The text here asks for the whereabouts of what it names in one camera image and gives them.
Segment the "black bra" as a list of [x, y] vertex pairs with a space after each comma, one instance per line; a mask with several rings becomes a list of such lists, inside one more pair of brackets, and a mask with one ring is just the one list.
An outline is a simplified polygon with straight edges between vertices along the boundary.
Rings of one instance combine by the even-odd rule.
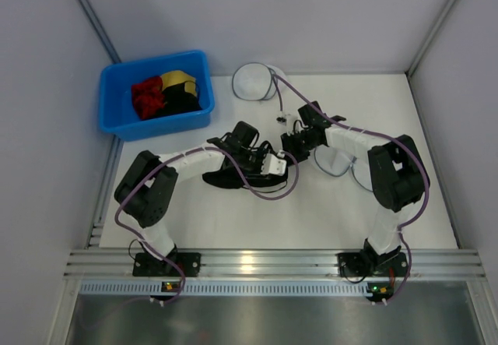
[[[227, 152], [235, 161], [235, 154], [238, 153], [242, 148], [256, 148], [243, 146], [242, 143], [227, 143], [223, 142], [221, 139], [210, 139], [209, 143], [213, 144], [217, 148]], [[246, 182], [253, 188], [256, 189], [270, 189], [278, 187], [282, 183], [286, 184], [286, 180], [247, 180], [243, 171], [240, 169]], [[239, 175], [235, 164], [226, 157], [219, 170], [208, 172], [202, 175], [203, 180], [213, 185], [217, 188], [223, 189], [239, 189], [247, 188], [247, 184], [244, 182], [243, 178]]]

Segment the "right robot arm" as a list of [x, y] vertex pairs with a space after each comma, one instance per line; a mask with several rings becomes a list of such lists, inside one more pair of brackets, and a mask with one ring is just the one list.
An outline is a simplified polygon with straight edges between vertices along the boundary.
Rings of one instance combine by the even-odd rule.
[[366, 260], [381, 264], [401, 249], [402, 210], [417, 203], [430, 180], [413, 139], [397, 138], [342, 125], [339, 116], [327, 117], [318, 102], [302, 106], [299, 116], [281, 113], [277, 122], [286, 127], [282, 148], [297, 162], [308, 159], [319, 146], [335, 148], [368, 165], [373, 195], [379, 203], [373, 230], [364, 242]]

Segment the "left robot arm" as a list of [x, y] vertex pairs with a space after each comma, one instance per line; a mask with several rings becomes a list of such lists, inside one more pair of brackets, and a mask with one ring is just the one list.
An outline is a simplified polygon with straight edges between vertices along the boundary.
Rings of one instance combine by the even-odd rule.
[[114, 192], [117, 211], [131, 222], [116, 218], [115, 223], [132, 232], [152, 258], [171, 258], [176, 245], [164, 216], [177, 184], [200, 177], [216, 188], [246, 188], [259, 194], [287, 181], [285, 153], [274, 150], [268, 141], [257, 146], [258, 137], [256, 128], [240, 121], [233, 131], [190, 150], [162, 156], [142, 151]]

